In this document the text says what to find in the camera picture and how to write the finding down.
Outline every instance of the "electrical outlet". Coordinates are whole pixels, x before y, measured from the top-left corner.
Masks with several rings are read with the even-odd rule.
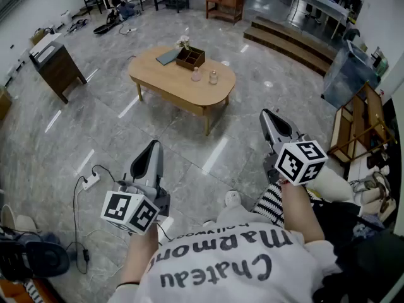
[[[86,183],[86,182],[83,182],[83,183],[81,183],[81,184],[83,185],[83,189],[84,189],[85,191],[87,191],[87,190],[90,189],[92,186],[94,186],[94,184],[96,184],[99,180],[101,180],[101,177],[100,177],[100,175],[99,175],[97,172],[95,172],[95,176],[94,176],[93,174],[91,174],[91,175],[89,176],[89,178],[87,179],[87,183]]]

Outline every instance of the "gray tile floor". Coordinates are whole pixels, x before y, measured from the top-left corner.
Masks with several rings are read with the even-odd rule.
[[[262,161],[268,151],[259,124],[261,109],[280,109],[302,132],[328,147],[335,109],[319,96],[323,79],[317,73],[271,49],[242,37],[254,13],[236,25],[205,19],[204,1],[191,0],[191,9],[155,11],[151,4],[124,28],[96,37],[106,14],[92,13],[90,23],[66,36],[66,46],[85,77],[99,69],[87,85],[77,83],[64,105],[28,63],[9,86],[15,98],[0,129],[0,185],[16,214],[31,216],[42,230],[55,232],[64,245],[74,239],[73,189],[79,175],[89,176],[93,165],[108,167],[119,177],[125,159],[153,138],[164,147],[163,186],[172,196],[174,224],[169,235],[180,234],[215,218],[229,189],[242,193],[250,208],[267,181]],[[227,61],[237,83],[230,104],[212,112],[213,129],[203,133],[203,119],[185,112],[151,92],[123,116],[137,96],[128,76],[129,57],[154,45],[173,45],[181,35],[206,51],[207,57]],[[61,110],[55,123],[52,118]],[[203,170],[212,151],[225,147],[210,169]],[[91,150],[90,161],[82,162]],[[68,302],[105,302],[119,281],[126,245],[105,229],[128,235],[100,219],[105,193],[113,187],[106,172],[101,181],[78,197],[79,240],[90,250],[87,275],[75,266],[51,279]]]

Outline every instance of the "sneaker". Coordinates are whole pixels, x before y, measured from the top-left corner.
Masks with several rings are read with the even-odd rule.
[[[235,206],[241,204],[240,193],[235,190],[230,190],[226,193],[225,206]]]
[[[211,224],[214,224],[215,222],[213,221],[213,220],[208,220],[208,221],[205,221],[203,224],[202,224],[202,227],[207,227],[207,226],[209,226],[209,225],[211,225]]]

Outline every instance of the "oval table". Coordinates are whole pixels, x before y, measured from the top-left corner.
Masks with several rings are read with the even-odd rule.
[[[229,94],[235,85],[235,74],[226,65],[206,58],[199,68],[202,75],[200,81],[191,80],[192,71],[172,61],[162,65],[156,57],[172,50],[169,46],[158,46],[144,51],[132,59],[129,64],[129,75],[138,87],[145,86],[161,95],[174,105],[191,111],[198,116],[205,116],[205,135],[209,135],[209,109],[212,105],[225,101],[229,104]],[[218,83],[209,83],[209,73],[218,73]]]

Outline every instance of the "white wall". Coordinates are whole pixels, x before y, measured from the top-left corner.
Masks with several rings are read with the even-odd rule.
[[[387,57],[387,78],[404,52],[404,0],[365,0],[357,19],[360,37],[370,55],[379,46]]]
[[[84,7],[83,0],[22,0],[5,19],[0,21],[0,84],[21,52],[32,48],[29,38],[39,27],[60,24],[61,13],[72,15]]]
[[[380,82],[379,86],[376,89],[376,91],[383,90],[384,92],[384,95],[381,96],[383,104],[385,104],[391,98],[393,92],[397,90],[398,87],[403,82],[404,82],[404,53],[398,59],[394,67],[390,68],[389,73],[383,76],[383,81]]]

